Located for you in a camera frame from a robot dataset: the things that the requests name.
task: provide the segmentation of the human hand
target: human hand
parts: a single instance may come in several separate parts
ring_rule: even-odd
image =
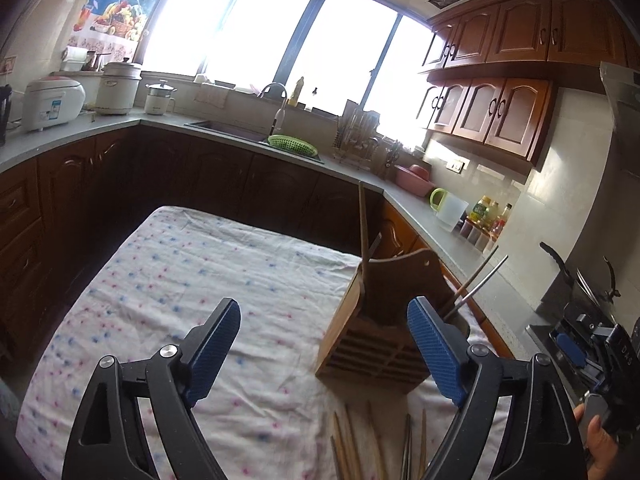
[[[584,404],[574,408],[575,421],[580,424],[584,415]],[[589,480],[603,480],[618,453],[618,444],[609,433],[602,429],[600,416],[594,416],[587,427],[587,448],[593,456],[593,465],[589,468]]]

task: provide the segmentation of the faucet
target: faucet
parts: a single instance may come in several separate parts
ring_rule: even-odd
[[[289,95],[287,94],[287,89],[285,88],[285,86],[282,83],[276,83],[275,81],[272,81],[267,86],[265,86],[262,89],[262,92],[260,92],[260,94],[258,95],[258,98],[264,97],[264,92],[271,86],[281,86],[284,90],[284,99],[282,100],[282,106],[280,107],[280,110],[276,112],[276,116],[273,118],[273,124],[271,125],[271,130],[269,131],[270,137],[274,133],[278,133],[282,130],[282,122],[284,121],[285,113],[284,107],[287,105],[287,100],[289,99]]]

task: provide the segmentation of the green handle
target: green handle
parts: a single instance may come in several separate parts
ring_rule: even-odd
[[[429,197],[429,203],[431,204],[431,209],[433,209],[434,211],[439,211],[440,210],[440,204],[442,204],[442,201],[444,200],[444,195],[443,197],[440,199],[440,202],[438,203],[438,205],[435,205],[433,203],[433,197],[436,196],[436,193],[438,192],[443,192],[444,194],[447,194],[447,190],[446,189],[442,189],[441,187],[439,187],[438,189],[434,189],[433,192],[431,193],[431,196]]]

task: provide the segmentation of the wall outlet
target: wall outlet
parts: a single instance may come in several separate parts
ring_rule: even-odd
[[[5,57],[0,62],[0,75],[7,75],[14,71],[15,60],[18,56]]]
[[[465,167],[465,163],[462,160],[458,160],[456,158],[447,162],[447,166],[446,166],[448,170],[451,170],[457,174],[462,173],[462,170],[464,169],[464,167]]]

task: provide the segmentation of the wrinkled fabric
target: wrinkled fabric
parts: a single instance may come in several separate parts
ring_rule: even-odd
[[[420,418],[427,413],[428,456],[456,410],[433,380],[408,396],[314,376],[318,345],[359,258],[292,237],[176,207],[156,210],[118,249],[56,330],[28,387],[17,439],[48,479],[61,477],[69,433],[97,362],[151,357],[179,344],[224,297],[240,305],[240,331],[206,399],[193,410],[230,479],[334,478],[330,417],[345,400],[365,478],[375,478],[366,400],[389,476],[399,475],[404,415],[414,417],[414,471]],[[468,309],[470,342],[486,337]],[[143,423],[162,479],[174,479],[148,399]],[[487,478],[506,421],[500,402],[475,478]]]

